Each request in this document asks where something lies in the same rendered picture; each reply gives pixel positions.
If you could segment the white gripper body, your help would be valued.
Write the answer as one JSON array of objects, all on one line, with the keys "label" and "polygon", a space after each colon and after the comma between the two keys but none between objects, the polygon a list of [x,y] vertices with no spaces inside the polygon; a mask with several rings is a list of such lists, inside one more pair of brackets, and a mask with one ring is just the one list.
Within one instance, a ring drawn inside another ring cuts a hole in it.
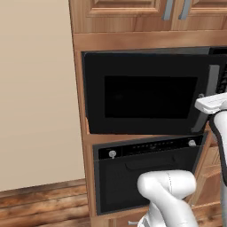
[{"label": "white gripper body", "polygon": [[195,107],[204,114],[215,114],[221,110],[227,110],[227,92],[198,98]]}]

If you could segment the wooden cupboard door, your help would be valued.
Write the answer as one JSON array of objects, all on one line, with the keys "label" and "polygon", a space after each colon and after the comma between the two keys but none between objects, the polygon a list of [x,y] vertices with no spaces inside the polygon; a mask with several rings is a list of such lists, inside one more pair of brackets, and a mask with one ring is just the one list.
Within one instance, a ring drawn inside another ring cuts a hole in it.
[{"label": "wooden cupboard door", "polygon": [[191,0],[185,20],[178,18],[184,0],[176,0],[173,8],[173,31],[227,30],[227,0]]},{"label": "wooden cupboard door", "polygon": [[69,0],[76,34],[168,31],[167,0]]}]

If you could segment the wooden drawer cabinet run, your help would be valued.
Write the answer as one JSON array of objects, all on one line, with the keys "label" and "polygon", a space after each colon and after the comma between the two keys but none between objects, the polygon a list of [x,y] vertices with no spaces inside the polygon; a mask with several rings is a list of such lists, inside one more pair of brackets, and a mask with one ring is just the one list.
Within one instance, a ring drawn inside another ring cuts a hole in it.
[{"label": "wooden drawer cabinet run", "polygon": [[220,203],[221,164],[217,142],[209,124],[206,143],[202,150],[195,176],[197,188],[187,198],[199,227],[223,227]]}]

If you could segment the wooden drawer front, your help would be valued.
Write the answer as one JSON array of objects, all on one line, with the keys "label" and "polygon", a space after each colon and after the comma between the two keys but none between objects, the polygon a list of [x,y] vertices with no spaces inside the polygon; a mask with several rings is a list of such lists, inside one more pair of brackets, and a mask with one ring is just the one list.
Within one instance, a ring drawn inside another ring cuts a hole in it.
[{"label": "wooden drawer front", "polygon": [[140,208],[115,213],[114,217],[106,221],[106,227],[137,227],[137,225],[128,225],[128,221],[139,222],[146,212],[147,208]]}]

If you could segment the wooden tall cabinet frame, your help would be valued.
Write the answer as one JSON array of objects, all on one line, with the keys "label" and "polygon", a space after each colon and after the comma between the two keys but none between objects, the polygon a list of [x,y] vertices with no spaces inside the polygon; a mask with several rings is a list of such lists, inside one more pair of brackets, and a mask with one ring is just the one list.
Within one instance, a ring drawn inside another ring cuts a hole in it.
[{"label": "wooden tall cabinet frame", "polygon": [[73,31],[73,44],[90,224],[91,227],[106,227],[106,221],[114,217],[115,213],[101,216],[96,214],[91,146],[96,142],[122,141],[125,138],[129,139],[130,136],[91,135],[88,119],[85,116],[84,88],[82,87],[82,53],[84,51],[148,51],[150,49],[163,49],[165,51],[170,48],[180,50],[205,46],[223,47],[227,46],[227,30],[173,31],[170,28],[168,31],[88,34],[76,34]]}]

